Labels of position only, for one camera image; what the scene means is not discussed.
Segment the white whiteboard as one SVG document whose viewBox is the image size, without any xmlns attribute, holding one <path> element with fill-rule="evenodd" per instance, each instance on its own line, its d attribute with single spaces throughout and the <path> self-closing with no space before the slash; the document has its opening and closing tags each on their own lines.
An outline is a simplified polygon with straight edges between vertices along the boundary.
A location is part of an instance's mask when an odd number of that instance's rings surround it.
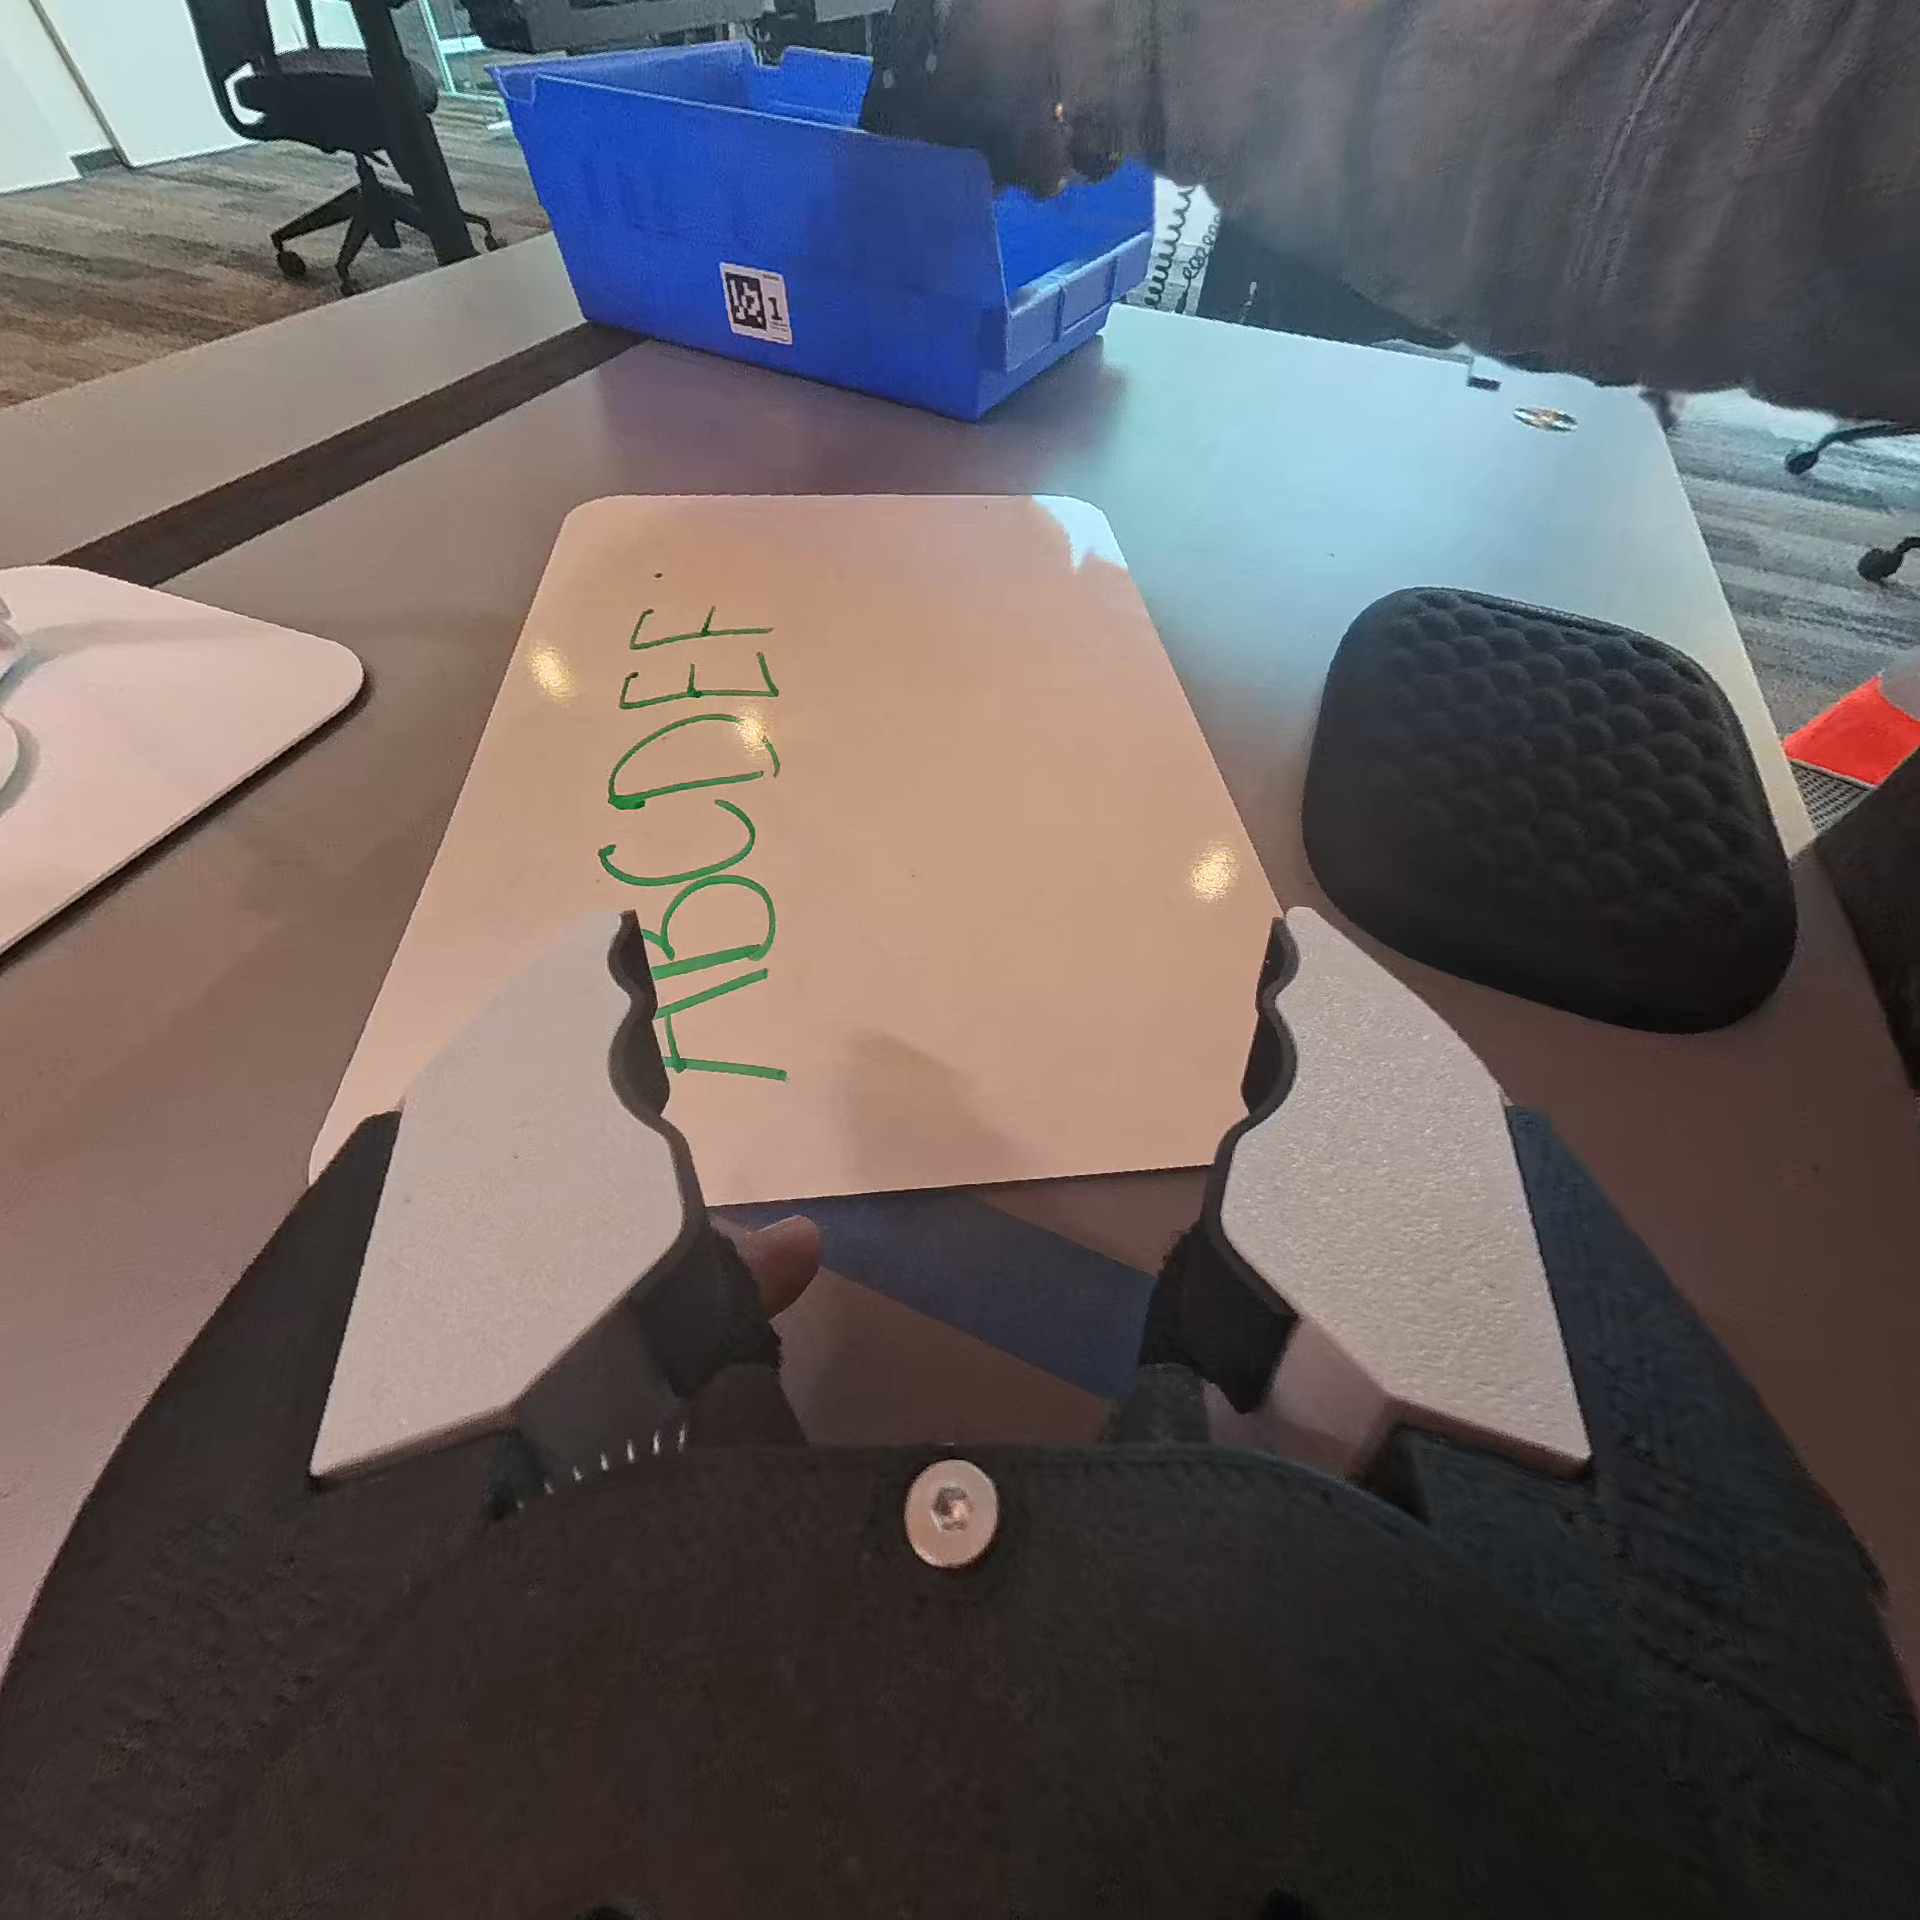
<svg viewBox="0 0 1920 1920">
<path fill-rule="evenodd" d="M 1106 517 L 603 496 L 560 524 L 310 1167 L 631 914 L 713 1204 L 1200 1167 L 1278 901 Z"/>
</svg>

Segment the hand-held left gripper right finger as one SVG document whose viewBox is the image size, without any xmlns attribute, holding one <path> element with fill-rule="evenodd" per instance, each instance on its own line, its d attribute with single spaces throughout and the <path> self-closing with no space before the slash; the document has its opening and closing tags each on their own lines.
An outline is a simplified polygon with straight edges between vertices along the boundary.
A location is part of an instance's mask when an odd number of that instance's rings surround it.
<svg viewBox="0 0 1920 1920">
<path fill-rule="evenodd" d="M 1552 1478 L 1588 1423 L 1510 1108 L 1473 1047 L 1323 915 L 1280 911 L 1197 1217 L 1135 1382 L 1186 1428 L 1365 1482 L 1412 1434 Z"/>
</svg>

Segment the person's left hand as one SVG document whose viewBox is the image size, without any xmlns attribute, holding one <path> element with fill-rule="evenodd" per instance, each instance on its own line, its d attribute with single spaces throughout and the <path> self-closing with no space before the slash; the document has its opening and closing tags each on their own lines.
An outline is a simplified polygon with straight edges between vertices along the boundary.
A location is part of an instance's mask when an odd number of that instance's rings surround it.
<svg viewBox="0 0 1920 1920">
<path fill-rule="evenodd" d="M 757 1227 L 711 1213 L 707 1224 L 721 1331 L 733 1341 L 756 1344 L 816 1279 L 822 1264 L 819 1227 L 806 1213 Z"/>
</svg>

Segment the white metal desk stand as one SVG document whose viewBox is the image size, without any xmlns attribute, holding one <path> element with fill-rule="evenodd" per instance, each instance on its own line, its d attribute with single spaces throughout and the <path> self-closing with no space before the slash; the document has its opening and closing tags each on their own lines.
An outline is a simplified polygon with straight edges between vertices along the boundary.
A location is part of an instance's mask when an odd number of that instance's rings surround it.
<svg viewBox="0 0 1920 1920">
<path fill-rule="evenodd" d="M 347 646 L 62 564 L 1 573 L 1 948 L 344 713 Z"/>
</svg>

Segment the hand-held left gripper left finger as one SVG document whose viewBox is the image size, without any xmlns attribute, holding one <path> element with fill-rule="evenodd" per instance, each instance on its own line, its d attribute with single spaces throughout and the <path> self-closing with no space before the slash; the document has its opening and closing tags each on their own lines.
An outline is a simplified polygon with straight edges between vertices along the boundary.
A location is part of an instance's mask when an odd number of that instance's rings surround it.
<svg viewBox="0 0 1920 1920">
<path fill-rule="evenodd" d="M 678 1451 L 752 1406 L 779 1339 L 663 1111 L 633 914 L 589 915 L 419 1067 L 372 1209 L 307 1473 L 505 1441 L 523 1485 Z"/>
</svg>

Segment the blue tape strip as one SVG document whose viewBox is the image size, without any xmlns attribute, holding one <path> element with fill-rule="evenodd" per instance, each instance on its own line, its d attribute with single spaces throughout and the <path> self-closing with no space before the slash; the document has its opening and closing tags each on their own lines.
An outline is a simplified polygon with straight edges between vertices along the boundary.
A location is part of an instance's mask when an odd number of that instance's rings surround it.
<svg viewBox="0 0 1920 1920">
<path fill-rule="evenodd" d="M 819 1438 L 1072 1429 L 1129 1385 L 1152 1277 L 956 1190 L 740 1209 L 810 1224 L 819 1273 L 778 1316 L 782 1377 Z"/>
</svg>

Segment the black textured cushion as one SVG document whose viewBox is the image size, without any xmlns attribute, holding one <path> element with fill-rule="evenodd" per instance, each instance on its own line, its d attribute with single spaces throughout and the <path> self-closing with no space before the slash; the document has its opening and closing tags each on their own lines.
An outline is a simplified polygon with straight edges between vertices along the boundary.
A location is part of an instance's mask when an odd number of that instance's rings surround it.
<svg viewBox="0 0 1920 1920">
<path fill-rule="evenodd" d="M 1660 639 L 1460 588 L 1356 613 L 1302 796 L 1317 889 L 1404 958 L 1660 1035 L 1754 1016 L 1798 948 L 1763 780 Z"/>
</svg>

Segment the blue plastic storage bin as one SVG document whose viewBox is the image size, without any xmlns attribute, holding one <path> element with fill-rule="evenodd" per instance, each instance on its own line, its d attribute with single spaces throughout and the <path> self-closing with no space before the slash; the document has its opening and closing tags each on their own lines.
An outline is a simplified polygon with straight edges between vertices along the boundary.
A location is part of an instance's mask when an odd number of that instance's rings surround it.
<svg viewBox="0 0 1920 1920">
<path fill-rule="evenodd" d="M 1156 186 L 1058 197 L 857 126 L 857 53 L 706 42 L 492 66 L 580 313 L 980 420 L 1148 274 Z"/>
</svg>

